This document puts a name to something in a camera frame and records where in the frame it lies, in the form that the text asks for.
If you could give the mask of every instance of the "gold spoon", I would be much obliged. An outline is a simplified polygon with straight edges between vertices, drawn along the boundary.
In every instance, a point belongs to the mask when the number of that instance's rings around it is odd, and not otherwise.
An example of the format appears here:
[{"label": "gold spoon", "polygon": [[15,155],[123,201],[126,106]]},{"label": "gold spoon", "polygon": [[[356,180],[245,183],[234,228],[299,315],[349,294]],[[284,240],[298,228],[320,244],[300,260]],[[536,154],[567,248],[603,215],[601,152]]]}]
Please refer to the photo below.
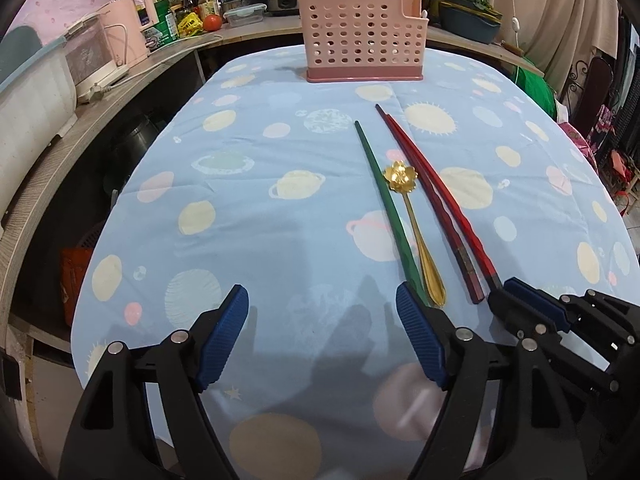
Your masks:
[{"label": "gold spoon", "polygon": [[415,219],[414,208],[411,207],[411,202],[409,201],[409,193],[415,189],[415,179],[418,178],[418,174],[415,172],[413,166],[405,166],[404,162],[396,160],[392,166],[385,169],[384,175],[391,191],[402,194],[404,205],[411,220],[411,227],[414,230],[415,241],[418,244],[418,256],[420,256],[424,285],[429,291],[433,303],[442,307],[447,301],[447,291],[444,288],[436,264],[429,254],[427,245],[422,239],[418,222]]}]

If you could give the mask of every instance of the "blue tablecloth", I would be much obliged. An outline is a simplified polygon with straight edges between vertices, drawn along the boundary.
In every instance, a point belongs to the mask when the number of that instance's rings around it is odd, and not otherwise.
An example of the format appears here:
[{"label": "blue tablecloth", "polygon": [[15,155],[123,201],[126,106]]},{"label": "blue tablecloth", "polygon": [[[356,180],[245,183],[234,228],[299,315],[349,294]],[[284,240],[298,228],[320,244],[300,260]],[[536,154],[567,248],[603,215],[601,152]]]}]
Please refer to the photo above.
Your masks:
[{"label": "blue tablecloth", "polygon": [[[156,344],[241,283],[248,320],[202,396],[240,478],[405,478],[442,394],[395,311],[404,275],[354,120],[384,168],[402,153],[374,104],[397,118],[502,279],[556,297],[593,287],[640,303],[640,270],[590,165],[494,69],[429,50],[421,82],[309,84],[305,65],[302,46],[233,60],[165,128],[100,237],[73,357],[85,384],[108,342]],[[470,302],[419,188],[412,203],[447,315],[511,342],[486,302]],[[566,344],[605,365],[580,340]],[[149,396],[156,434],[169,440],[157,388]],[[471,462],[490,425],[489,414]]]}]

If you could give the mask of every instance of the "green cloth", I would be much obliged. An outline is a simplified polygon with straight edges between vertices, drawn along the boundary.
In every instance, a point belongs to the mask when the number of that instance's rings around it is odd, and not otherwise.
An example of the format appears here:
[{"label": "green cloth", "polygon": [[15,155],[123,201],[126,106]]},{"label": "green cloth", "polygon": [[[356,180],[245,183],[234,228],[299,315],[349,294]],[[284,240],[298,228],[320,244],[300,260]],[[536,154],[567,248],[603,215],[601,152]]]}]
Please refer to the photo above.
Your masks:
[{"label": "green cloth", "polygon": [[427,293],[424,291],[424,287],[422,286],[422,281],[420,280],[420,272],[418,272],[418,267],[416,267],[415,265],[414,255],[411,252],[411,247],[409,247],[409,242],[407,241],[406,235],[404,234],[404,228],[402,227],[402,223],[400,222],[400,217],[398,216],[398,210],[396,209],[394,200],[391,198],[391,192],[389,191],[388,185],[386,184],[385,177],[380,171],[380,167],[376,162],[376,157],[373,154],[373,151],[371,151],[369,141],[367,141],[367,137],[365,136],[360,123],[356,121],[355,125],[356,130],[358,131],[358,136],[360,137],[360,142],[362,143],[362,147],[364,148],[364,152],[367,154],[367,160],[369,161],[371,172],[373,173],[373,177],[376,181],[376,184],[378,185],[380,198],[382,199],[382,203],[385,205],[386,216],[389,218],[389,225],[391,225],[391,231],[394,234],[396,246],[398,247],[398,253],[400,254],[400,261],[402,263],[402,270],[404,270],[404,277],[414,288],[422,302],[426,306],[433,306],[433,301],[431,301],[431,298],[428,297]]},{"label": "green cloth", "polygon": [[556,97],[553,90],[546,84],[546,81],[539,75],[516,67],[511,80],[516,83],[525,94],[531,97],[536,104],[542,108],[546,114],[554,121],[558,118],[558,109],[556,108]]}]

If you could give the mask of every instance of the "white plastic container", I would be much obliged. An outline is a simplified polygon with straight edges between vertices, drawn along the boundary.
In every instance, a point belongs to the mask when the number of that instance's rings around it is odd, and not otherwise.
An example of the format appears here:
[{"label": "white plastic container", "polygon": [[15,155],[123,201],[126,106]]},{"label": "white plastic container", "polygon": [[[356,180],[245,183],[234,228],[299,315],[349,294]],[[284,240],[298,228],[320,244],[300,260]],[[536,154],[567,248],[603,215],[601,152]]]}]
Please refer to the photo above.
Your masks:
[{"label": "white plastic container", "polygon": [[51,139],[78,120],[64,44],[42,47],[0,84],[0,218]]},{"label": "white plastic container", "polygon": [[229,22],[229,27],[241,27],[249,23],[261,22],[264,19],[265,4],[247,5],[231,9],[225,12],[224,19]]}]

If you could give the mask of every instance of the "chopstick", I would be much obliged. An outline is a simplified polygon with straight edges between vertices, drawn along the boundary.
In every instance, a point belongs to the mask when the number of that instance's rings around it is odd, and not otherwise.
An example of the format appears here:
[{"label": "chopstick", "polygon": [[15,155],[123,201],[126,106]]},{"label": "chopstick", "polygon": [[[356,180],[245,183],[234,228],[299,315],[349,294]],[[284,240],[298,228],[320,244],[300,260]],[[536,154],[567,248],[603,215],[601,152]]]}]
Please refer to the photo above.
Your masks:
[{"label": "chopstick", "polygon": [[373,173],[373,178],[375,179],[376,185],[378,186],[380,198],[382,199],[382,203],[385,206],[386,217],[389,220],[389,226],[391,227],[391,232],[394,235],[396,247],[398,248],[398,253],[400,254],[400,262],[402,263],[404,276],[414,288],[422,302],[427,306],[433,306],[433,301],[431,301],[431,298],[428,297],[427,293],[424,291],[424,287],[422,286],[420,273],[418,272],[418,267],[416,267],[415,265],[414,255],[411,252],[411,247],[409,247],[409,242],[407,241],[406,235],[404,234],[404,228],[402,227],[402,222],[400,221],[400,217],[398,215],[396,205],[394,204],[394,200],[391,198],[391,192],[389,191],[386,180],[384,176],[382,176],[380,167],[376,162],[376,156],[371,150],[369,141],[367,140],[367,137],[365,136],[360,123],[358,121],[355,121],[354,124],[356,126],[358,136],[360,137],[360,142],[362,144],[364,152],[367,155],[367,161],[369,162],[369,167],[371,168],[371,172]]},{"label": "chopstick", "polygon": [[458,267],[462,272],[462,278],[465,280],[466,290],[469,292],[469,296],[471,297],[471,301],[474,304],[480,303],[484,300],[484,292],[482,291],[482,286],[480,285],[480,280],[478,280],[478,275],[476,274],[476,270],[474,268],[474,264],[469,257],[468,252],[466,251],[466,247],[462,242],[462,238],[456,231],[453,222],[451,221],[451,217],[449,213],[447,213],[446,209],[442,205],[442,200],[439,195],[436,193],[436,190],[433,189],[433,184],[426,177],[428,172],[426,171],[422,161],[418,156],[415,155],[415,150],[417,149],[414,146],[410,146],[404,142],[404,139],[400,137],[394,131],[394,124],[392,123],[392,119],[390,115],[385,114],[382,107],[380,105],[376,105],[376,110],[380,114],[380,116],[385,121],[386,125],[389,127],[391,132],[394,134],[394,137],[400,144],[400,147],[404,151],[405,155],[409,159],[409,163],[417,170],[418,172],[418,180],[422,184],[422,188],[426,193],[429,202],[431,202],[431,206],[438,217],[438,221],[444,230],[444,234],[449,241],[449,245],[453,250],[453,255],[456,257],[456,261],[458,262]]},{"label": "chopstick", "polygon": [[409,136],[404,132],[404,130],[400,127],[400,125],[396,122],[396,120],[389,114],[385,114],[388,117],[390,124],[393,126],[391,128],[391,133],[394,134],[394,137],[401,143],[402,147],[406,147],[408,152],[411,152],[415,157],[415,164],[412,162],[414,167],[418,168],[418,175],[420,172],[424,172],[428,179],[431,181],[435,189],[440,193],[441,197],[444,199],[447,207],[451,211],[454,219],[457,224],[460,226],[460,230],[462,234],[466,238],[466,241],[471,248],[472,253],[474,254],[476,260],[478,261],[478,265],[484,276],[489,288],[491,290],[496,290],[498,288],[502,288],[502,282],[500,281],[500,277],[498,277],[498,273],[495,270],[494,264],[492,263],[489,256],[487,256],[484,251],[484,247],[482,246],[482,242],[474,233],[469,220],[466,219],[464,214],[462,213],[460,206],[456,202],[456,199],[453,198],[453,195],[447,189],[447,186],[444,185],[443,181],[440,179],[438,173],[433,169],[429,161],[424,157],[422,152],[418,149],[418,147],[414,144],[414,142],[409,138]]}]

